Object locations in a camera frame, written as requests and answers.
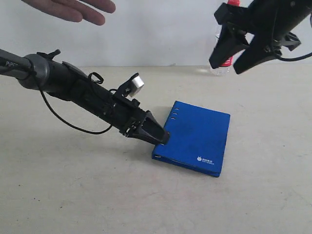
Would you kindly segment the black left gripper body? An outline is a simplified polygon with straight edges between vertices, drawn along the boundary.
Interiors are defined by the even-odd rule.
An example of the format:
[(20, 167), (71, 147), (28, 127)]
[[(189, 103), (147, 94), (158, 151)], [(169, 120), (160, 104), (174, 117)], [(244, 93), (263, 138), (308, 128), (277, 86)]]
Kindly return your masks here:
[(123, 97), (117, 89), (107, 90), (98, 84), (92, 85), (92, 94), (98, 101), (99, 116), (119, 132), (127, 137), (126, 132), (130, 128), (142, 128), (146, 112), (136, 99), (129, 100)]

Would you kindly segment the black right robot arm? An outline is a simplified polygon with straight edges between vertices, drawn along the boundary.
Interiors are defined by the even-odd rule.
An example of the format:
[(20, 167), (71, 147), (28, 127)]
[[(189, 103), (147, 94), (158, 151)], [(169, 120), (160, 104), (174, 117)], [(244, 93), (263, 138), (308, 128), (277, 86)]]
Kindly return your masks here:
[(275, 59), (306, 59), (311, 54), (285, 58), (281, 48), (293, 51), (301, 45), (292, 29), (311, 16), (310, 0), (253, 0), (248, 7), (224, 2), (214, 13), (221, 30), (209, 57), (210, 66), (217, 69), (238, 52), (241, 55), (233, 64), (238, 75)]

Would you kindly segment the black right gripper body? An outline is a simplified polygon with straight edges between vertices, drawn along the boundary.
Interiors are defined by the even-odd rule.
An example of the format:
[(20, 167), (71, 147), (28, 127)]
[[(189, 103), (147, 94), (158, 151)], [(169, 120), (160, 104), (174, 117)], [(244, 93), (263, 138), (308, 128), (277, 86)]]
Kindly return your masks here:
[(232, 24), (254, 36), (269, 37), (274, 49), (281, 48), (282, 35), (278, 35), (278, 16), (282, 2), (251, 2), (247, 7), (223, 2), (214, 12), (218, 25)]

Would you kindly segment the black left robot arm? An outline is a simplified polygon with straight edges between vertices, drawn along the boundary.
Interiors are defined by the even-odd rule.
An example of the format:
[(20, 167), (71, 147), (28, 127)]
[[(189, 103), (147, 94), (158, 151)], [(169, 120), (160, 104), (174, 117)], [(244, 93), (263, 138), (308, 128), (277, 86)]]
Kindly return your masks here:
[(125, 137), (136, 138), (153, 145), (167, 144), (170, 133), (152, 113), (140, 108), (133, 97), (144, 83), (139, 73), (133, 74), (116, 89), (102, 87), (103, 77), (92, 72), (85, 74), (68, 62), (53, 60), (60, 54), (57, 49), (49, 54), (37, 52), (24, 57), (0, 51), (1, 75), (13, 77), (19, 84), (41, 95), (70, 101), (115, 127)]

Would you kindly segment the person's bare hand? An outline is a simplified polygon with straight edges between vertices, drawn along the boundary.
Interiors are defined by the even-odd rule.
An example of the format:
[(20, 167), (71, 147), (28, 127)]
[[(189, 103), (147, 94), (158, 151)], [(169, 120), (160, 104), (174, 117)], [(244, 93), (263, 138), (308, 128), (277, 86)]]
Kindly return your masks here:
[(97, 26), (105, 24), (101, 12), (112, 14), (117, 8), (111, 0), (25, 0), (24, 3), (65, 21), (78, 23), (85, 20)]

